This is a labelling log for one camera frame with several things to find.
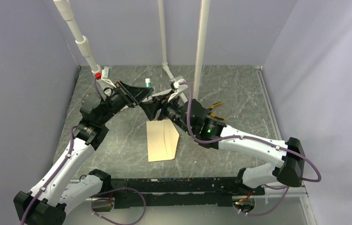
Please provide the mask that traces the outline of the white green glue stick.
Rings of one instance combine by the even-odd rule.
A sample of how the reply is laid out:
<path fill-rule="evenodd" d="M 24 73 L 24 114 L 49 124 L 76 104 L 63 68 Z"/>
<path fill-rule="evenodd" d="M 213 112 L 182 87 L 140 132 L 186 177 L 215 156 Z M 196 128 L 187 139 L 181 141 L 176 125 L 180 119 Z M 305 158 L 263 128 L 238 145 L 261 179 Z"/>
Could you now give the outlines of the white green glue stick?
<path fill-rule="evenodd" d="M 145 79 L 145 87 L 151 88 L 151 79 L 150 78 Z M 152 92 L 147 96 L 147 100 L 152 100 Z"/>

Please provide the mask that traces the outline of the tan paper envelope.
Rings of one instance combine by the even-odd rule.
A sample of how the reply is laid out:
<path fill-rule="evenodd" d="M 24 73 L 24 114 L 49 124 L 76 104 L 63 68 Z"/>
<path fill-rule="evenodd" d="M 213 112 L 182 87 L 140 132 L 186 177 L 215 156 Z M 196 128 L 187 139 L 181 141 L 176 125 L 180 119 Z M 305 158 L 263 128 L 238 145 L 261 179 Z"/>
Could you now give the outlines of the tan paper envelope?
<path fill-rule="evenodd" d="M 170 120 L 146 122 L 148 161 L 166 161 L 175 158 L 179 133 Z"/>

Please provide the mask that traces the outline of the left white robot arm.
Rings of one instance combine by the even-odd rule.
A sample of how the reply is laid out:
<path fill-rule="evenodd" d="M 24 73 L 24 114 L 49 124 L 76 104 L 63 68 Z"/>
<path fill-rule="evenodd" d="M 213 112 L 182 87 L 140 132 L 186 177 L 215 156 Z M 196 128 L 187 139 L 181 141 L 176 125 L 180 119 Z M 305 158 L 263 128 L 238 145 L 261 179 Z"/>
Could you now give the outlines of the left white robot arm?
<path fill-rule="evenodd" d="M 106 137 L 109 131 L 106 122 L 124 107 L 138 106 L 152 92 L 151 87 L 134 87 L 118 81 L 106 98 L 100 92 L 85 95 L 80 108 L 82 119 L 71 127 L 68 146 L 35 186 L 14 197 L 22 225 L 61 225 L 85 199 L 96 194 L 100 197 L 110 194 L 111 177 L 100 170 L 88 174 L 71 188 L 67 186 Z"/>

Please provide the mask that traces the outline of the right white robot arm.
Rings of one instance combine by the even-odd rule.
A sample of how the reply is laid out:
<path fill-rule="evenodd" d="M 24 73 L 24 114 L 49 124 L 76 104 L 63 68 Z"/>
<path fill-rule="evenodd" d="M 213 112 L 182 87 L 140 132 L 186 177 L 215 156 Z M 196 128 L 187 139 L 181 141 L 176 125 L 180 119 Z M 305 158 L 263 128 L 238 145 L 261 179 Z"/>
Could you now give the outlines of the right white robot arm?
<path fill-rule="evenodd" d="M 264 165 L 239 170 L 235 188 L 242 195 L 273 182 L 294 188 L 302 185 L 304 160 L 301 157 L 304 152 L 296 138 L 272 140 L 242 132 L 211 118 L 209 110 L 195 99 L 179 105 L 176 99 L 168 101 L 160 96 L 140 103 L 140 107 L 149 120 L 169 119 L 187 134 L 192 134 L 195 142 L 205 148 L 233 150 L 265 161 Z"/>

